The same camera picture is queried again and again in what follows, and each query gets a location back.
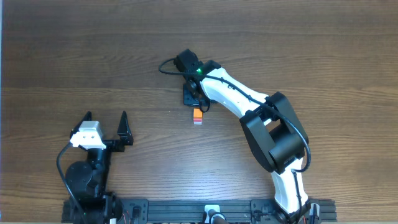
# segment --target orange and white object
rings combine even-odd
[[[201,124],[203,119],[203,112],[200,109],[193,109],[193,124]]]

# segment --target wood grain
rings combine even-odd
[[[306,192],[336,200],[339,221],[398,220],[398,2],[5,0],[3,11],[1,221],[60,221],[55,158],[88,110],[107,138],[127,111],[135,143],[109,176],[121,197],[271,198],[238,119],[214,105],[194,126],[183,79],[157,71],[186,48],[289,97],[312,147]],[[84,158],[68,151],[62,166]]]

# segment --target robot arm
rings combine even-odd
[[[251,90],[229,76],[226,70],[218,63],[211,60],[207,63],[202,63],[188,49],[177,56],[174,64],[180,72],[195,72],[199,75],[227,80],[250,95],[252,99],[269,103],[269,105],[288,117],[298,127],[308,142],[308,137],[302,125],[283,94],[276,93],[269,97],[266,94]],[[202,79],[185,77],[185,79],[187,85],[191,87],[189,89],[193,96],[202,95],[208,101],[217,101],[239,118],[254,157],[272,175],[276,202],[287,214],[300,210],[297,189],[301,196],[301,205],[305,204],[308,196],[304,192],[301,173],[297,174],[298,186],[296,186],[292,172],[294,169],[298,170],[301,168],[302,157],[304,156],[303,144],[298,135],[283,121],[280,122],[278,127],[268,132],[265,126],[272,121],[272,116],[269,116],[257,103],[240,94],[226,82],[207,77]]]

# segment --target wooden table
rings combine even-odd
[[[195,126],[183,78],[159,63],[186,48],[256,91],[289,97],[312,147],[311,197],[340,221],[398,220],[398,2],[4,1],[2,221],[59,222],[55,158],[91,110],[133,147],[108,188],[151,200],[271,198],[238,119],[221,105]],[[69,150],[63,169],[85,158]]]

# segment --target black cable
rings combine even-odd
[[[292,171],[293,176],[294,176],[294,183],[296,185],[296,192],[297,192],[297,198],[298,198],[298,214],[296,217],[296,223],[299,223],[300,217],[301,217],[301,196],[300,196],[300,191],[299,191],[299,182],[297,180],[297,173]]]
[[[221,83],[226,83],[228,84],[228,86],[231,86],[232,88],[234,88],[236,91],[240,92],[240,94],[242,94],[243,96],[245,96],[247,99],[249,99],[249,101],[253,101],[255,103],[257,103],[258,105],[262,106],[263,108],[267,109],[268,111],[270,111],[272,114],[274,114],[274,116],[279,117],[279,119],[281,119],[282,121],[284,121],[285,123],[287,123],[290,127],[292,127],[294,129],[294,131],[298,134],[298,136],[300,137],[300,139],[302,140],[306,153],[307,153],[307,162],[305,163],[305,166],[303,169],[292,169],[292,171],[294,172],[304,172],[306,171],[311,164],[311,150],[310,150],[310,146],[308,145],[307,141],[305,140],[303,134],[299,131],[299,129],[297,129],[297,127],[289,120],[287,119],[283,114],[281,114],[279,111],[275,110],[273,107],[266,105],[263,102],[260,102],[258,100],[253,99],[250,95],[248,95],[247,93],[245,93],[243,90],[241,90],[240,88],[238,88],[235,84],[231,83],[228,80],[225,80],[224,78],[218,78],[218,77],[213,77],[211,75],[199,75],[196,73],[186,73],[186,72],[168,72],[162,69],[162,67],[167,63],[167,62],[171,62],[173,61],[174,58],[170,58],[166,61],[164,61],[163,63],[161,63],[159,65],[159,72],[164,73],[164,74],[168,74],[168,75],[185,75],[187,77],[196,77],[196,78],[211,78],[214,80],[218,80]]]
[[[70,194],[70,197],[72,198],[73,202],[75,203],[75,205],[76,205],[76,207],[77,207],[77,210],[79,211],[80,216],[81,216],[81,218],[83,219],[83,222],[84,222],[85,224],[88,224],[87,219],[86,219],[86,217],[85,217],[85,212],[84,212],[84,210],[82,209],[82,207],[80,206],[79,202],[76,200],[76,198],[75,198],[75,196],[73,195],[72,191],[70,190],[70,187],[69,187],[69,185],[68,185],[68,183],[67,183],[67,180],[65,179],[65,176],[64,176],[64,174],[63,174],[63,172],[62,172],[62,169],[61,169],[61,164],[60,164],[61,157],[62,157],[62,155],[67,151],[67,149],[69,149],[70,146],[72,146],[72,143],[69,142],[69,143],[60,151],[60,153],[58,154],[58,156],[57,156],[57,168],[58,168],[58,171],[59,171],[59,173],[60,173],[62,182],[65,184],[65,187],[67,188],[67,190],[68,190],[68,192],[69,192],[69,194]]]

